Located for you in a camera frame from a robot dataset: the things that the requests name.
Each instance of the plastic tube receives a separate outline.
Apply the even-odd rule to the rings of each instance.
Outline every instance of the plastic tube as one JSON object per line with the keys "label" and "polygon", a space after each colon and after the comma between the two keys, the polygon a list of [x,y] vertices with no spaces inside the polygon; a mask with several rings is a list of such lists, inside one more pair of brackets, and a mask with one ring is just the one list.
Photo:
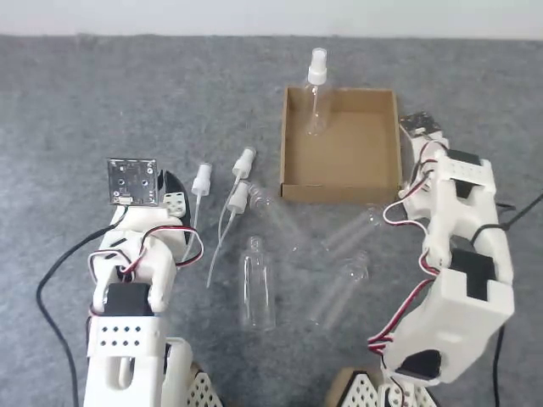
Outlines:
{"label": "plastic tube", "polygon": [[234,185],[232,186],[232,189],[230,190],[230,193],[228,193],[227,200],[225,201],[224,206],[222,207],[221,216],[219,216],[219,226],[217,227],[217,238],[219,240],[221,240],[222,220],[224,219],[224,214],[227,212],[228,201],[230,201],[230,198],[232,197],[232,195],[236,191],[236,187],[238,186],[238,183],[239,183],[240,180],[241,180],[241,176],[237,175],[236,176],[236,181],[234,182]]}
{"label": "plastic tube", "polygon": [[219,251],[221,250],[222,242],[224,242],[225,237],[227,236],[228,231],[230,230],[230,227],[232,226],[232,223],[234,222],[234,218],[236,217],[236,213],[232,212],[230,214],[230,220],[228,221],[227,227],[225,227],[224,232],[222,233],[221,238],[219,238],[219,242],[217,244],[217,248],[215,249],[215,252],[213,253],[213,258],[211,259],[211,265],[210,265],[210,272],[207,276],[207,283],[205,286],[207,288],[210,287],[211,284],[211,277],[213,276],[213,269],[215,269],[215,262],[217,260],[217,256],[219,255]]}
{"label": "plastic tube", "polygon": [[[196,208],[194,209],[194,222],[193,222],[193,228],[198,230],[198,213],[200,211],[200,201],[202,200],[202,196],[198,195],[196,197]],[[185,250],[185,254],[183,255],[183,258],[181,262],[185,261],[188,258],[188,254],[190,253],[190,249],[193,247],[194,242],[194,235],[190,235],[190,240],[188,241],[187,250]]]}

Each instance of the cardboard box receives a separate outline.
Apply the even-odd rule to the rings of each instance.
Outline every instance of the cardboard box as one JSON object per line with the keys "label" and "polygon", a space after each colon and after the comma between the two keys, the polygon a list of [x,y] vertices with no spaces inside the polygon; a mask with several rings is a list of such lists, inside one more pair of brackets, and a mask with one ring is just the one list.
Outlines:
{"label": "cardboard box", "polygon": [[327,130],[305,134],[302,89],[283,105],[281,191],[289,200],[383,204],[401,181],[396,97],[390,90],[337,89]]}

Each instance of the bottle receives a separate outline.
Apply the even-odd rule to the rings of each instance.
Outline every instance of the bottle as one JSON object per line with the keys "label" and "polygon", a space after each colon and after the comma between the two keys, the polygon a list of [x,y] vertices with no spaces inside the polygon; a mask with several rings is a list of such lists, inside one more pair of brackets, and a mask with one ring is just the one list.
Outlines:
{"label": "bottle", "polygon": [[241,254],[240,263],[241,327],[256,331],[273,329],[276,325],[274,275],[260,237],[249,238],[249,247]]}
{"label": "bottle", "polygon": [[273,197],[265,188],[256,183],[249,187],[249,207],[262,220],[273,227],[276,236],[290,259],[306,254],[309,239],[280,199]]}
{"label": "bottle", "polygon": [[337,262],[333,280],[324,287],[321,295],[315,296],[309,313],[310,321],[330,331],[345,318],[347,310],[357,307],[356,299],[360,296],[355,294],[369,277],[368,264],[369,258],[363,251]]}
{"label": "bottle", "polygon": [[380,210],[369,208],[322,240],[321,245],[329,260],[349,258],[360,248],[362,241],[382,224]]}
{"label": "bottle", "polygon": [[305,109],[309,114],[306,132],[310,136],[318,136],[326,130],[332,108],[332,88],[327,82],[326,57],[326,49],[313,49],[304,86]]}

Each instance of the spray bottle cap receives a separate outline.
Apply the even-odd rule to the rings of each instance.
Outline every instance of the spray bottle cap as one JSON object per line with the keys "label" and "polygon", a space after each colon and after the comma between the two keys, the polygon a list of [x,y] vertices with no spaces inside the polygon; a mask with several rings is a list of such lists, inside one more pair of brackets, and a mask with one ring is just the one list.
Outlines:
{"label": "spray bottle cap", "polygon": [[326,49],[314,48],[307,81],[315,86],[323,85],[326,82],[326,71]]}

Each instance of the red and white wire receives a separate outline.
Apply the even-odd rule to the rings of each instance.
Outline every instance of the red and white wire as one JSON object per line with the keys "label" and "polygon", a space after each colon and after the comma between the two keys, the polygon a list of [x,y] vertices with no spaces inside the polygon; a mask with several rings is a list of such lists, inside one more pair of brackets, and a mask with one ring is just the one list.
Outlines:
{"label": "red and white wire", "polygon": [[98,280],[96,277],[96,273],[94,272],[94,258],[96,256],[105,255],[105,254],[114,254],[115,256],[119,255],[126,262],[126,268],[130,267],[132,263],[130,259],[128,259],[128,256],[126,256],[126,254],[118,248],[106,248],[102,250],[96,250],[90,253],[87,258],[87,264],[88,264],[88,270],[91,273],[91,278],[94,281],[94,283],[96,283]]}
{"label": "red and white wire", "polygon": [[202,259],[202,257],[204,256],[204,243],[202,242],[202,239],[200,238],[200,235],[198,234],[196,229],[194,229],[194,228],[192,228],[190,226],[179,226],[179,225],[156,226],[156,227],[153,227],[153,228],[149,229],[148,231],[146,231],[143,234],[139,257],[134,262],[132,262],[132,264],[130,264],[128,266],[128,268],[125,270],[125,272],[129,272],[129,271],[132,272],[133,270],[135,270],[138,267],[138,265],[141,262],[141,259],[143,257],[143,254],[144,254],[145,241],[147,240],[147,238],[149,236],[151,236],[156,231],[182,231],[183,233],[187,232],[187,233],[191,233],[192,235],[194,235],[196,237],[196,239],[198,240],[198,243],[200,245],[200,250],[193,257],[191,257],[190,259],[180,261],[180,262],[176,262],[177,267],[185,267],[187,265],[191,265],[193,263],[196,263],[198,260]]}
{"label": "red and white wire", "polygon": [[423,290],[423,288],[425,288],[433,281],[434,279],[428,278],[419,282],[418,285],[407,296],[407,298],[404,300],[398,310],[394,313],[394,315],[392,315],[392,318],[387,323],[387,325],[385,325],[384,328],[377,335],[373,335],[372,337],[369,337],[367,339],[368,346],[375,344],[378,341],[383,341],[383,339],[387,337],[387,335],[389,335],[389,333],[396,327],[396,325],[398,325],[398,322],[400,321],[403,314],[406,312],[407,307],[409,307],[409,305],[413,302],[413,299],[417,297],[417,295]]}
{"label": "red and white wire", "polygon": [[436,143],[436,144],[439,144],[444,150],[448,150],[449,148],[444,145],[444,143],[442,143],[440,140],[430,140],[429,142],[427,142],[426,144],[423,145],[423,147],[421,148],[421,153],[418,155],[418,160],[419,161],[422,161],[423,159],[423,154],[424,154],[424,151],[426,151],[426,148],[428,148],[428,146],[430,144],[433,144],[433,143]]}
{"label": "red and white wire", "polygon": [[421,268],[421,270],[424,271],[426,274],[436,277],[439,274],[439,270],[428,264],[428,262],[426,261],[427,257],[428,257],[428,250],[426,249],[419,256],[418,265]]}
{"label": "red and white wire", "polygon": [[400,205],[400,204],[403,204],[406,199],[408,199],[411,195],[413,195],[414,193],[420,191],[420,189],[424,186],[424,183],[426,182],[426,180],[428,179],[428,175],[429,173],[425,173],[423,178],[415,184],[414,187],[412,187],[407,193],[406,195],[404,195],[404,197],[396,202],[393,202],[391,203],[389,206],[387,206],[384,211],[383,211],[383,219],[386,223],[388,223],[389,225],[392,225],[392,226],[403,226],[403,225],[414,225],[414,226],[418,226],[420,227],[423,232],[424,232],[424,236],[427,236],[428,235],[428,230],[426,229],[426,226],[424,226],[422,223],[416,221],[416,220],[391,220],[389,219],[389,217],[387,216],[387,213],[389,212],[389,210],[391,210],[394,206],[397,206],[397,205]]}

